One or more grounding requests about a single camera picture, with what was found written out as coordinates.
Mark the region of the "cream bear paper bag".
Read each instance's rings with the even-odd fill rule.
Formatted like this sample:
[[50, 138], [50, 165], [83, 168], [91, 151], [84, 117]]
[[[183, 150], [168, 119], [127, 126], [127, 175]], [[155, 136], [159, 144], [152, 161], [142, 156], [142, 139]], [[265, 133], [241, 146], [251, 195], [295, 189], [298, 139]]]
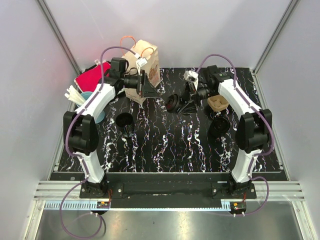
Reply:
[[[129, 35], [123, 36], [120, 39], [120, 46], [122, 46], [122, 43], [126, 38], [130, 38], [134, 42], [131, 50], [139, 54], [141, 58], [145, 58], [146, 64], [141, 67], [141, 70], [145, 71], [149, 82], [156, 88], [161, 82], [158, 47], [142, 39], [136, 41], [133, 36]], [[129, 63], [129, 74], [133, 75], [134, 73], [137, 73], [137, 71], [134, 69], [137, 68], [137, 58], [127, 50], [122, 49], [121, 51], [123, 54], [122, 58], [125, 58]], [[141, 97], [135, 89], [125, 88], [124, 91], [127, 98], [140, 105], [146, 100], [146, 98]]]

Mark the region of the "black plastic cup lid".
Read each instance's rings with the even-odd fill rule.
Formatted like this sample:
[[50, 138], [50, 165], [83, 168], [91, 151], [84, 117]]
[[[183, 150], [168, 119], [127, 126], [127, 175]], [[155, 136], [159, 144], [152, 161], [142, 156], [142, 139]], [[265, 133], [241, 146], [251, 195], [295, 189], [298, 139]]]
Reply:
[[166, 107], [166, 110], [169, 112], [169, 113], [173, 113], [172, 109], [173, 109], [173, 95], [176, 95], [176, 94], [172, 94], [170, 95], [166, 102], [165, 102], [165, 107]]

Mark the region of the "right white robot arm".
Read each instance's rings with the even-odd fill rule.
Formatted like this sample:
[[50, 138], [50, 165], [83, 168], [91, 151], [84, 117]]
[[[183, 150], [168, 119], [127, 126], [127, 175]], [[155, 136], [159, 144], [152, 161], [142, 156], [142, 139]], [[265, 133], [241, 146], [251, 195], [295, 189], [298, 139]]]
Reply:
[[200, 101], [217, 95], [226, 99], [238, 117], [235, 142], [239, 148], [236, 163], [227, 181], [227, 193], [232, 198], [243, 196], [253, 181], [256, 158], [264, 154], [263, 148], [274, 144], [272, 113], [255, 104], [237, 82], [236, 72], [217, 72], [215, 65], [204, 70], [205, 86], [198, 87], [197, 71], [185, 71], [185, 89], [166, 104], [167, 111], [179, 115], [196, 113]]

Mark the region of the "single black paper cup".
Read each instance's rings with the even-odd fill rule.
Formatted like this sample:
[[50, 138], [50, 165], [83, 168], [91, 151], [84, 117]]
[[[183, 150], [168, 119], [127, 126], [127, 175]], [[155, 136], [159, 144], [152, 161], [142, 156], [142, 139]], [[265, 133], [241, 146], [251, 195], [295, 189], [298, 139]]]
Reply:
[[173, 95], [172, 112], [178, 114], [185, 105], [186, 101], [177, 94]]

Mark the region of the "black cup stack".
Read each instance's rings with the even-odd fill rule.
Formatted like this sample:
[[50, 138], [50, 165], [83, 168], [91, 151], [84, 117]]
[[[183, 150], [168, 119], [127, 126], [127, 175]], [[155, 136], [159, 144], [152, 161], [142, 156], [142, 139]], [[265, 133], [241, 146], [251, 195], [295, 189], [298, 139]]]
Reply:
[[133, 116], [128, 112], [120, 113], [115, 118], [115, 124], [117, 129], [126, 135], [130, 135], [134, 133], [135, 124]]
[[219, 115], [212, 120], [208, 133], [215, 138], [220, 138], [229, 131], [230, 126], [231, 123], [228, 118]]

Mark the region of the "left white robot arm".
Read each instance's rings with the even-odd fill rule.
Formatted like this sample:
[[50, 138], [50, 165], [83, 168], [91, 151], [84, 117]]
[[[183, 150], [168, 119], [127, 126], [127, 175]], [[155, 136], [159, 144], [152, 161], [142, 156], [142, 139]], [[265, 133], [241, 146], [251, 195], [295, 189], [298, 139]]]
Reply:
[[134, 89], [143, 98], [155, 98], [156, 88], [150, 83], [142, 69], [147, 60], [138, 56], [135, 64], [137, 74], [127, 71], [127, 60], [112, 58], [110, 68], [101, 70], [101, 78], [91, 96], [75, 111], [67, 111], [63, 116], [63, 136], [67, 153], [79, 160], [84, 179], [85, 194], [103, 198], [108, 193], [106, 174], [100, 165], [97, 147], [99, 135], [96, 120], [107, 104], [123, 89]]

